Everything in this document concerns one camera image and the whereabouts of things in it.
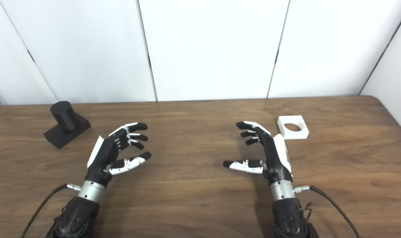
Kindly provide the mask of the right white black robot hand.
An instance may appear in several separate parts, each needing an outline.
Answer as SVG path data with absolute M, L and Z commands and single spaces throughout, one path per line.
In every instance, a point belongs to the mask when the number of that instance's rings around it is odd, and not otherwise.
M 262 125 L 251 121 L 236 123 L 237 128 L 244 130 L 241 137 L 249 137 L 246 145 L 260 143 L 264 148 L 265 161 L 261 159 L 248 159 L 240 161 L 223 161 L 228 169 L 253 174 L 262 174 L 269 184 L 279 181 L 293 182 L 292 169 L 284 138 L 281 134 L 274 137 Z

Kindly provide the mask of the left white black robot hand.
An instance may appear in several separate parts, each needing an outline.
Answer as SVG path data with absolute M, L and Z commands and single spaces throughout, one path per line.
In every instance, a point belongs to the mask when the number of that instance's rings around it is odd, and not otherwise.
M 147 124 L 135 122 L 120 126 L 105 139 L 98 137 L 87 163 L 85 180 L 107 188 L 114 175 L 128 172 L 149 160 L 152 154 L 148 151 L 118 160 L 119 153 L 129 146 L 144 149 L 140 141 L 148 141 L 148 137 L 137 131 L 147 129 Z

